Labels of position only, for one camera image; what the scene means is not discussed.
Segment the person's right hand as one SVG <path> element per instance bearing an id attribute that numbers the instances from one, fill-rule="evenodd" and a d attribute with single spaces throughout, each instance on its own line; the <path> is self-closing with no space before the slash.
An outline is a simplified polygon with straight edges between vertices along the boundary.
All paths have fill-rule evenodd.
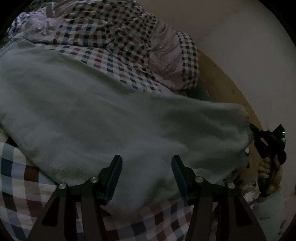
<path id="1" fill-rule="evenodd" d="M 283 169 L 277 156 L 273 159 L 266 157 L 259 163 L 257 183 L 261 197 L 268 197 L 278 192 L 282 174 Z"/>

